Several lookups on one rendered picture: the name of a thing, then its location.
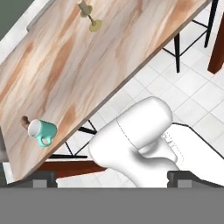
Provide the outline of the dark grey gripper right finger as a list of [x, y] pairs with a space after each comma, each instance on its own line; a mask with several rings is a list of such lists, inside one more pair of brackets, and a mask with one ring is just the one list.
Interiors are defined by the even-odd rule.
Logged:
[[223, 185], [200, 179], [190, 171], [168, 171], [167, 178], [167, 187], [172, 188], [223, 188]]

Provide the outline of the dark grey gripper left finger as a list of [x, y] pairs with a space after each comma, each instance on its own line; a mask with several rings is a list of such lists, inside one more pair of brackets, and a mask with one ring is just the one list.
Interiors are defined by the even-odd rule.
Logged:
[[6, 185], [8, 188], [57, 188], [55, 171], [35, 171], [22, 180]]

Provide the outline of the teal mug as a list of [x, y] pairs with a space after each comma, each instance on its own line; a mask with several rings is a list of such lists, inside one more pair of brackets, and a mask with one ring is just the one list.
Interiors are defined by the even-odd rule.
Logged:
[[28, 135], [37, 140], [41, 147], [48, 147], [57, 134], [57, 127], [39, 119], [32, 120], [28, 126]]

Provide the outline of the stool, brown seat, black legs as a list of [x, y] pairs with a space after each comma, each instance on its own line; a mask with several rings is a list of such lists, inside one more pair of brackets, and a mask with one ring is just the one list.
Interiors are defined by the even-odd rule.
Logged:
[[44, 162], [38, 168], [38, 171], [55, 172], [57, 179], [105, 171], [105, 168], [99, 166], [93, 160], [88, 160], [87, 156], [80, 155], [80, 152], [88, 143], [75, 153], [72, 153], [68, 143], [65, 143], [65, 145], [69, 155], [52, 154], [49, 157], [50, 162]]
[[[167, 53], [173, 56], [176, 60], [176, 71], [180, 72], [180, 57], [186, 53], [194, 44], [196, 44], [203, 36], [206, 36], [204, 47], [207, 48], [208, 42], [211, 36], [211, 31], [214, 24], [214, 17], [217, 11], [219, 0], [212, 0], [211, 10], [209, 14], [208, 24], [202, 24], [197, 20], [193, 19], [192, 21], [205, 28], [205, 30], [183, 51], [180, 51], [180, 35], [177, 34], [174, 38], [174, 52], [170, 52], [167, 49], [164, 49]], [[213, 46], [213, 51], [211, 58], [209, 60], [209, 64], [207, 70], [212, 73], [218, 73], [224, 64], [224, 13], [222, 15], [222, 19], [220, 21], [220, 27], [218, 30], [218, 34]]]

